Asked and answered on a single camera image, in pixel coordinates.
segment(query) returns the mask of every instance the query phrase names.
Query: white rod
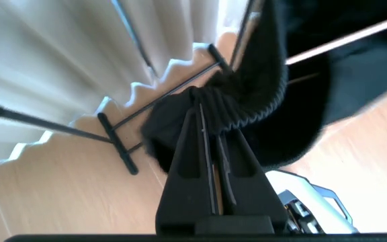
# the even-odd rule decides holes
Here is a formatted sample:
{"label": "white rod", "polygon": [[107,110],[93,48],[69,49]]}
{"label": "white rod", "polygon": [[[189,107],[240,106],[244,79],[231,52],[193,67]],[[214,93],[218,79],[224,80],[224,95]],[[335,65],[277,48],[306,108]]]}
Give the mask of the white rod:
{"label": "white rod", "polygon": [[311,50],[307,50],[306,52],[303,52],[301,54],[297,54],[296,56],[290,57],[286,60],[286,64],[292,65],[294,63],[306,60],[310,57],[314,57],[318,54],[322,54],[326,51],[343,46],[343,45],[348,44],[350,42],[362,39],[364,37],[370,36],[372,34],[378,33],[380,31],[383,31],[386,29],[387,29],[387,20],[380,22],[378,24],[375,24],[373,26],[367,27],[363,30],[357,31],[357,32],[350,34],[348,36],[339,38],[337,40],[333,40],[333,41],[326,43],[326,44],[323,44],[319,47],[313,48]]}

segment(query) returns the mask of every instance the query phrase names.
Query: white curtain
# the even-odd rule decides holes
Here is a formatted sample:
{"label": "white curtain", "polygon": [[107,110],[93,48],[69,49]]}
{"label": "white curtain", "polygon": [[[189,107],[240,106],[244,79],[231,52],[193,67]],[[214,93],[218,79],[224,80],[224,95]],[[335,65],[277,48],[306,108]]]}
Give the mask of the white curtain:
{"label": "white curtain", "polygon": [[[68,124],[125,104],[172,58],[239,26],[247,0],[0,0],[0,105]],[[0,120],[0,159],[44,130]]]}

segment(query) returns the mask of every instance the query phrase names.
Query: floor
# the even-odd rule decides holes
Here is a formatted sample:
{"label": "floor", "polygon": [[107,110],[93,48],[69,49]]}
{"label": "floor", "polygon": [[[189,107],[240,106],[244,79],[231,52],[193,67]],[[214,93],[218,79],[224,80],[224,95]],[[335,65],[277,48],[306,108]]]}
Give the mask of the floor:
{"label": "floor", "polygon": [[[217,44],[231,56],[236,36]],[[157,89],[137,87],[129,108],[110,102],[104,112],[120,121],[212,62],[196,50],[192,66],[174,66]],[[201,85],[211,73],[198,79]],[[118,129],[129,148],[140,141],[143,113]],[[75,126],[105,135],[84,116]],[[140,172],[130,175],[112,145],[55,134],[28,147],[17,161],[0,165],[0,241],[24,233],[154,233],[165,174],[141,148],[132,154]],[[361,232],[387,232],[387,94],[356,117],[330,125],[316,146],[285,170],[333,189]]]}

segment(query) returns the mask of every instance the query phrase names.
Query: curtain fold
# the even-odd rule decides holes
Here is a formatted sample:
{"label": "curtain fold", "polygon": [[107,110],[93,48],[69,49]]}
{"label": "curtain fold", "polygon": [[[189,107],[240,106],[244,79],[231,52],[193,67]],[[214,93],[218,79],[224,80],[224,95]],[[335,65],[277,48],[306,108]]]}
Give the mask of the curtain fold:
{"label": "curtain fold", "polygon": [[[238,26],[246,3],[0,0],[0,106],[67,125],[106,96],[123,105],[132,83],[154,85],[171,59],[192,58],[194,42]],[[0,159],[43,132],[0,119]]]}

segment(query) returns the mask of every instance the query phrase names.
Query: black cloth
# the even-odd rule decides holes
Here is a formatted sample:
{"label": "black cloth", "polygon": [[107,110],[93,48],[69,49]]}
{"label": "black cloth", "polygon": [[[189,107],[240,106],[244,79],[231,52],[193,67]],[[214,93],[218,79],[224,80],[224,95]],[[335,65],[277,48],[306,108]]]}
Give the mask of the black cloth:
{"label": "black cloth", "polygon": [[186,112],[200,102],[210,136],[240,128],[265,170],[298,160],[325,124],[387,91],[387,30],[290,66],[287,56],[386,19],[383,0],[266,0],[235,72],[156,104],[141,130],[147,152],[168,172]]}

